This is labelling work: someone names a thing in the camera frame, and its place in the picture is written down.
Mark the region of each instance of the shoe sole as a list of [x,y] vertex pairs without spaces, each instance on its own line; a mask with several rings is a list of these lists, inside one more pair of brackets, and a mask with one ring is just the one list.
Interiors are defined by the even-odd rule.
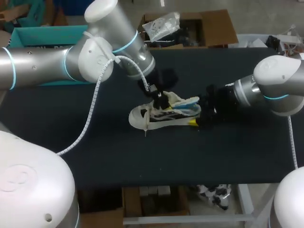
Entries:
[[[199,117],[199,115],[182,118],[182,119],[177,119],[177,120],[150,122],[148,125],[148,130],[155,130],[155,129],[167,127],[167,126],[189,126],[189,122],[191,120],[196,119],[197,117]],[[136,122],[137,122],[136,118],[133,116],[133,113],[130,112],[130,114],[129,114],[130,125],[134,128],[140,129],[140,130],[146,130],[146,126],[144,124],[136,124]]]

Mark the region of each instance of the box flap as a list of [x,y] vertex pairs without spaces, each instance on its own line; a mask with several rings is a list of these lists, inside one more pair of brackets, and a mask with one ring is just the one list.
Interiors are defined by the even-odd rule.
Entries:
[[123,228],[124,210],[110,210],[96,213],[81,214],[81,228]]
[[238,43],[236,32],[226,9],[201,12],[206,46]]
[[142,206],[138,187],[123,188],[126,217],[141,217]]
[[[157,18],[160,18],[168,13],[147,13],[144,15],[144,22],[153,21]],[[200,13],[180,13],[180,19],[182,20],[195,20],[201,19],[202,15]]]

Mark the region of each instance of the shoelace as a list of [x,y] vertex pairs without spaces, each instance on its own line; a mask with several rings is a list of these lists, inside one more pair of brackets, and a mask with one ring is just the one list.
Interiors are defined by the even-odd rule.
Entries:
[[147,107],[147,112],[146,112],[146,123],[145,123],[145,129],[144,129],[144,136],[147,136],[147,131],[150,123],[150,112],[151,112],[151,107]]

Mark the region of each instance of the shoe tongue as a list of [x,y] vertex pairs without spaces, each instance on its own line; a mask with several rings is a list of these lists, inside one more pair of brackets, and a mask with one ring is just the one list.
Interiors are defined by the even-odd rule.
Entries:
[[174,92],[165,92],[164,91],[163,93],[164,93],[164,95],[166,95],[168,97],[170,105],[173,105],[174,103],[180,102],[183,100],[179,96],[177,96]]

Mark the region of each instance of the cardboard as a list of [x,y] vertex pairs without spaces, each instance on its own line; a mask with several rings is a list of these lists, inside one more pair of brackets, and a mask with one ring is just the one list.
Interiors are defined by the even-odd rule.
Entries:
[[[176,198],[176,211],[161,214],[151,214],[149,216],[182,216],[189,212],[189,205],[187,194],[184,186],[176,187],[178,190],[178,197]],[[139,188],[124,188],[125,200],[125,216],[126,217],[142,217],[142,199],[139,194]]]
[[81,228],[122,228],[124,191],[78,191]]
[[81,228],[122,228],[124,210],[94,212],[80,215]]
[[202,12],[203,32],[207,47],[238,43],[226,9]]
[[67,26],[67,19],[61,7],[56,8],[52,0],[45,1],[43,26]]
[[125,204],[125,216],[126,217],[141,217],[142,207],[140,192],[138,187],[124,188],[124,204]]
[[[148,40],[148,37],[145,33],[142,33],[144,31],[142,25],[165,14],[167,13],[149,13],[142,17],[138,31],[141,32],[140,35],[143,40]],[[187,27],[189,38],[198,43],[198,46],[195,47],[183,47],[185,49],[227,47],[228,44],[238,43],[236,32],[226,9],[206,12],[180,12],[180,26]],[[180,46],[175,45],[171,49],[180,48]]]
[[15,6],[11,9],[7,9],[0,12],[0,21],[9,22],[16,18],[19,18],[23,15],[26,15],[29,12],[29,4],[23,4]]

